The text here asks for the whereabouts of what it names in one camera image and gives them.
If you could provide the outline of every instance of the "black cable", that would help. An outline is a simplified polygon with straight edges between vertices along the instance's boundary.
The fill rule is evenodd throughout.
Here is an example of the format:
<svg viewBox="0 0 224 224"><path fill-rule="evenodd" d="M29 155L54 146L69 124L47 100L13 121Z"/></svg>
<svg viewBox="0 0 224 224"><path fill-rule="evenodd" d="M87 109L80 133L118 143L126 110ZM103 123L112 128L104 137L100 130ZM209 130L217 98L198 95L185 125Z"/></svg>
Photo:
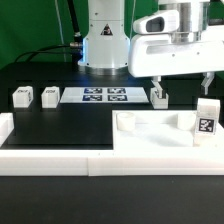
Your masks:
<svg viewBox="0 0 224 224"><path fill-rule="evenodd" d="M18 62L18 60L19 60L21 57L23 57L23 56L25 56L25 55L28 55L28 54L35 54L35 55L37 55L37 54L70 54L70 55L71 55L72 52L30 51L30 52L25 52L25 53L19 55L19 56L15 59L14 63Z"/></svg>
<svg viewBox="0 0 224 224"><path fill-rule="evenodd" d="M47 51L47 50L53 50L53 49L58 49L58 48L66 48L66 47L70 47L69 45L52 45L49 47L43 47L40 48L39 50L35 51L34 53L32 53L27 59L26 62L29 62L32 60L32 58L34 58L38 53L38 51Z"/></svg>
<svg viewBox="0 0 224 224"><path fill-rule="evenodd" d="M70 16L71 16L73 31L75 33L75 36L74 36L75 41L82 42L82 36L80 34L79 24L78 24L77 15L76 15L76 12L75 12L75 6L74 6L74 3L73 3L73 0L67 0L67 3L68 3Z"/></svg>

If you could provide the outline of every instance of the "black and white pattern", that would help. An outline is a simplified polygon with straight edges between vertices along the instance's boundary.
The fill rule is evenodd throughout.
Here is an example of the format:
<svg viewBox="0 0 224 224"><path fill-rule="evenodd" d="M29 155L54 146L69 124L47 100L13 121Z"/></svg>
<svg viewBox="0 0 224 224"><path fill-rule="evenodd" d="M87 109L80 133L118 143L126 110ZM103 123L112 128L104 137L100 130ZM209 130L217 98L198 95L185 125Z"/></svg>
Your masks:
<svg viewBox="0 0 224 224"><path fill-rule="evenodd" d="M125 94L125 88L108 88L107 93L109 94Z"/></svg>
<svg viewBox="0 0 224 224"><path fill-rule="evenodd" d="M108 101L128 101L128 97L126 95L108 95Z"/></svg>
<svg viewBox="0 0 224 224"><path fill-rule="evenodd" d="M85 94L102 94L103 89L102 88L85 88L84 93Z"/></svg>
<svg viewBox="0 0 224 224"><path fill-rule="evenodd" d="M102 101L102 95L84 95L82 101Z"/></svg>
<svg viewBox="0 0 224 224"><path fill-rule="evenodd" d="M200 118L199 119L199 132L206 132L206 133L213 133L214 132L214 127L215 126L215 121L212 119L204 119Z"/></svg>

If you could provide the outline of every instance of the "white robot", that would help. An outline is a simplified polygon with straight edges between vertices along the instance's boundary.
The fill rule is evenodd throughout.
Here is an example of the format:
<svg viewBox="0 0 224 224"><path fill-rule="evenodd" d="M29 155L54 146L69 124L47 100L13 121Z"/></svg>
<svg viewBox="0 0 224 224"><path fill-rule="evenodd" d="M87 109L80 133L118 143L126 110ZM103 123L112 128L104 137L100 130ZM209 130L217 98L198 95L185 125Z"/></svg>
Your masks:
<svg viewBox="0 0 224 224"><path fill-rule="evenodd" d="M151 102L168 108L161 76L204 73L205 94L215 71L224 70L224 26L207 26L210 0L159 0L159 11L134 22L129 72L153 77Z"/></svg>
<svg viewBox="0 0 224 224"><path fill-rule="evenodd" d="M128 71L130 40L124 33L124 0L88 0L89 33L79 69L97 75Z"/></svg>
<svg viewBox="0 0 224 224"><path fill-rule="evenodd" d="M152 77L151 102L168 108L161 76L204 73L205 94L214 72L224 71L224 26L208 23L210 0L158 0L159 11L134 22L124 33L124 0L88 0L89 33L79 69L97 75L129 72Z"/></svg>

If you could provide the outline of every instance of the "white tray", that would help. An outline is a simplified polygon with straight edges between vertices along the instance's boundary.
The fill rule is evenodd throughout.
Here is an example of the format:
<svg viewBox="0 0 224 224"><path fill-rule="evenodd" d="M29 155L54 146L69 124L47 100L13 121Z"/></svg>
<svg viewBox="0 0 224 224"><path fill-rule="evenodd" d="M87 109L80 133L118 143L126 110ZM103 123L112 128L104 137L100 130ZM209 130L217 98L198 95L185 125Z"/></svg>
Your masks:
<svg viewBox="0 0 224 224"><path fill-rule="evenodd" d="M89 175L224 175L220 124L219 147L193 147L193 133L176 128L177 115L184 111L128 111L136 115L130 133L117 129L119 112L124 111L113 111L113 155L89 158Z"/></svg>

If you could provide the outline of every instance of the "white cube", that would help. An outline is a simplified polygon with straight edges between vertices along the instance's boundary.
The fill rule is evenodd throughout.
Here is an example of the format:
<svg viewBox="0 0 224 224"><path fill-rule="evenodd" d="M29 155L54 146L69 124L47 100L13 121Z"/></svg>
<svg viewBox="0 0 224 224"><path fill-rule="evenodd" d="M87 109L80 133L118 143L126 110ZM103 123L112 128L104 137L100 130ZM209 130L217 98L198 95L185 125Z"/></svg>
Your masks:
<svg viewBox="0 0 224 224"><path fill-rule="evenodd" d="M166 93L165 98L159 98L156 87L151 88L150 101L154 109L168 109L169 95Z"/></svg>
<svg viewBox="0 0 224 224"><path fill-rule="evenodd" d="M41 95L43 108L56 108L60 100L59 87L46 87Z"/></svg>
<svg viewBox="0 0 224 224"><path fill-rule="evenodd" d="M15 108L28 108L33 101L33 87L22 86L13 93L13 105Z"/></svg>

